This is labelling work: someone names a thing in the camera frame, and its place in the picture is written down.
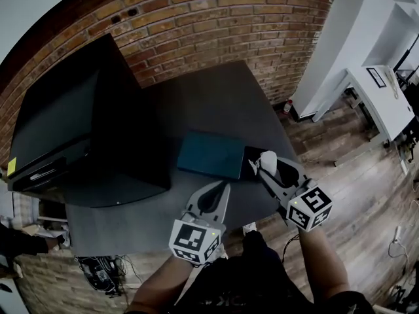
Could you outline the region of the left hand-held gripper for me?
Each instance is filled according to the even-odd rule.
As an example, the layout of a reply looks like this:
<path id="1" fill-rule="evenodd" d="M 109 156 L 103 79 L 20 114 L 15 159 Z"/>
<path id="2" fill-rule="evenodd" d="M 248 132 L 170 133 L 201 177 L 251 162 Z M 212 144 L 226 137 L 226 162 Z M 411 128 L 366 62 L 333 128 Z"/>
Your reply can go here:
<path id="1" fill-rule="evenodd" d="M 186 260 L 194 266 L 207 263 L 221 244 L 226 230 L 223 223 L 230 198 L 231 186 L 225 181 L 216 181 L 193 193 L 186 212 L 175 219 L 169 248 L 176 258 Z M 193 213 L 201 213 L 208 220 Z"/>

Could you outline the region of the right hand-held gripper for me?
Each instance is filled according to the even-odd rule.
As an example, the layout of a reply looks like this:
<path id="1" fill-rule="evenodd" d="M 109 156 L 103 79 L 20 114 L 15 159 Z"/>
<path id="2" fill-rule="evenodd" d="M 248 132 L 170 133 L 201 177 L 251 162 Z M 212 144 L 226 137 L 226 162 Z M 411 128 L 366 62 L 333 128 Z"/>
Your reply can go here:
<path id="1" fill-rule="evenodd" d="M 262 168 L 258 170 L 258 176 L 268 193 L 279 201 L 278 212 L 284 221 L 304 232 L 310 232 L 325 222 L 333 201 L 317 182 L 308 178 L 303 166 L 278 157 L 277 170 L 278 180 Z"/>

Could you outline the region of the small white object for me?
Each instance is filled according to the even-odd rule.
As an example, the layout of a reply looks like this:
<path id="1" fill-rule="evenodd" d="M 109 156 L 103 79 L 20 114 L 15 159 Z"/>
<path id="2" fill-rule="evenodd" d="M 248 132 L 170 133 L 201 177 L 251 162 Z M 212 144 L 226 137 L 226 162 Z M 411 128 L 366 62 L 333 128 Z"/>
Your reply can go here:
<path id="1" fill-rule="evenodd" d="M 260 153 L 260 156 L 254 162 L 248 160 L 255 175 L 258 174 L 258 171 L 260 169 L 263 169 L 272 176 L 276 175 L 277 161 L 278 158 L 276 156 L 276 153 L 271 150 Z"/>

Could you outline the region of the teal rectangular box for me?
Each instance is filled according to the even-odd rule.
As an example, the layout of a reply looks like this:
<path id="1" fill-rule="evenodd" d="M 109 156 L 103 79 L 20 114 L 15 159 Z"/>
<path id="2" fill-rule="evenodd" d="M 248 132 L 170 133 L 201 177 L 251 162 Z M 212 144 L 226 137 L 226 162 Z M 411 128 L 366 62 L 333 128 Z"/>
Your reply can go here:
<path id="1" fill-rule="evenodd" d="M 214 178 L 251 181 L 256 175 L 248 160 L 254 162 L 264 151 L 238 138 L 190 131 L 183 139 L 177 168 Z"/>

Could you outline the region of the person's right forearm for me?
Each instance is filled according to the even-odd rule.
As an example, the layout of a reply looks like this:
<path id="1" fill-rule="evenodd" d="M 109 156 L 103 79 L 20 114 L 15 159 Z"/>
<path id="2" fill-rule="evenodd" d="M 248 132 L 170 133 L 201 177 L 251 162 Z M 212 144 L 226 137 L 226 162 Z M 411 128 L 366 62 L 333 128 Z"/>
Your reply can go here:
<path id="1" fill-rule="evenodd" d="M 324 302 L 338 293 L 349 291 L 346 268 L 323 228 L 318 226 L 309 232 L 299 230 L 299 241 L 315 303 Z"/>

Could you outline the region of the person's left forearm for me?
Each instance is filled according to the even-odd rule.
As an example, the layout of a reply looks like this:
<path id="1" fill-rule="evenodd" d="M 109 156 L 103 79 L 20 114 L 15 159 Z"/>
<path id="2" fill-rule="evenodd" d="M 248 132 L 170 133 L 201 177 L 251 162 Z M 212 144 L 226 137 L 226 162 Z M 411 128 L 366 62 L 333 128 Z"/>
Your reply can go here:
<path id="1" fill-rule="evenodd" d="M 166 313 L 180 297 L 194 266 L 171 255 L 136 291 L 125 314 Z"/>

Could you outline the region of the person's black trousers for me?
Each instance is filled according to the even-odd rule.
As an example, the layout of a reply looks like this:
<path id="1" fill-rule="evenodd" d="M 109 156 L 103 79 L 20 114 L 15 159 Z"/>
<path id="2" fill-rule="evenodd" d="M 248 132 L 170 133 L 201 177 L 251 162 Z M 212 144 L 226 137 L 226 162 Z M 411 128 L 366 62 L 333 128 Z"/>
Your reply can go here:
<path id="1" fill-rule="evenodd" d="M 252 230 L 245 234 L 242 241 L 242 256 L 254 262 L 281 264 L 282 261 L 276 251 L 271 249 L 265 242 L 262 234 Z"/>

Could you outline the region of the person's black shirt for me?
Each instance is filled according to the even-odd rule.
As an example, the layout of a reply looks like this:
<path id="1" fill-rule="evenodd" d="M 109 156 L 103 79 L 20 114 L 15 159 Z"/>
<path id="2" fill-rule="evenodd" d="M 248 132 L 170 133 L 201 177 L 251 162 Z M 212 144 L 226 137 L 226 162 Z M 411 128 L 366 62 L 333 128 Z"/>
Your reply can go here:
<path id="1" fill-rule="evenodd" d="M 312 303 L 287 276 L 279 260 L 242 256 L 205 266 L 173 308 L 177 314 L 374 314 L 354 291 Z"/>

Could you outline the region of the white table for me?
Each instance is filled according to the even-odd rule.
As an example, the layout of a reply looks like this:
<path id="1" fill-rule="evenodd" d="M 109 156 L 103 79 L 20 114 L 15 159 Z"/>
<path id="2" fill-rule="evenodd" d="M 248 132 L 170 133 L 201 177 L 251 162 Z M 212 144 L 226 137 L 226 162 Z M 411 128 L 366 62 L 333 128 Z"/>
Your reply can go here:
<path id="1" fill-rule="evenodd" d="M 349 86 L 354 89 L 378 129 L 378 134 L 369 142 L 336 160 L 335 166 L 337 167 L 385 142 L 391 143 L 415 118 L 413 109 L 400 87 L 399 99 L 394 98 L 393 90 L 384 74 L 384 66 L 374 65 L 371 67 L 378 71 L 387 85 L 385 88 L 379 88 L 376 85 L 367 72 L 367 67 L 347 69 L 344 79 L 337 87 L 338 94 L 341 94 Z"/>

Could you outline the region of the white telephone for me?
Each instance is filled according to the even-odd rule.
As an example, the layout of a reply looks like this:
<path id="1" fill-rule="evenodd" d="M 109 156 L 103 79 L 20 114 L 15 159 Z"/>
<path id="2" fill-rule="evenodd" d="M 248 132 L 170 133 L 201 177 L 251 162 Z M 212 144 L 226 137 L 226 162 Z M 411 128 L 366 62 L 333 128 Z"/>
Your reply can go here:
<path id="1" fill-rule="evenodd" d="M 384 74 L 385 74 L 386 78 L 388 79 L 390 87 L 393 90 L 394 98 L 399 99 L 399 84 L 398 84 L 397 77 L 396 77 L 395 73 L 393 72 L 393 70 L 390 67 L 385 65 L 384 66 Z"/>

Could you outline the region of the black mini fridge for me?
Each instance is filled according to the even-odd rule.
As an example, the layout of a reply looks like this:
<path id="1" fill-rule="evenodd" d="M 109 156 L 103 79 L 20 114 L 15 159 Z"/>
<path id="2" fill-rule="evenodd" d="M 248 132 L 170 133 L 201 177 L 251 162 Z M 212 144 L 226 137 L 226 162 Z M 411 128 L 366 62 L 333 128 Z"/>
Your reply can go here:
<path id="1" fill-rule="evenodd" d="M 27 90 L 16 120 L 11 191 L 81 207 L 170 188 L 156 109 L 111 35 L 66 57 Z"/>

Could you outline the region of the pile of paper scraps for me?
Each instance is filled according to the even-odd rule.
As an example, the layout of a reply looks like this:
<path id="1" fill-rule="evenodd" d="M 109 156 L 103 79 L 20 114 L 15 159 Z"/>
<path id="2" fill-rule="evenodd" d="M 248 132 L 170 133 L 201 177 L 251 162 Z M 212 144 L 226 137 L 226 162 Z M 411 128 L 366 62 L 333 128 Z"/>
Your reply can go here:
<path id="1" fill-rule="evenodd" d="M 46 239 L 50 244 L 56 240 L 57 244 L 54 250 L 59 248 L 70 248 L 71 237 L 69 226 L 66 222 L 58 222 L 57 220 L 41 220 L 41 224 L 30 224 L 24 226 L 21 231 L 29 236 L 37 236 Z"/>

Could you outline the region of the black picture frame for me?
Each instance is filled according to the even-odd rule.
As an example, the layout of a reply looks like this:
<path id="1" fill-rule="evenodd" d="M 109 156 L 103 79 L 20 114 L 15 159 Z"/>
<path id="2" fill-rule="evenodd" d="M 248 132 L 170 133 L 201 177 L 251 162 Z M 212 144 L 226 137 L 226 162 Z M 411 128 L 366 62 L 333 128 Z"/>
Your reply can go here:
<path id="1" fill-rule="evenodd" d="M 379 88 L 385 88 L 387 86 L 380 74 L 378 73 L 378 71 L 374 67 L 367 67 L 366 70 Z"/>

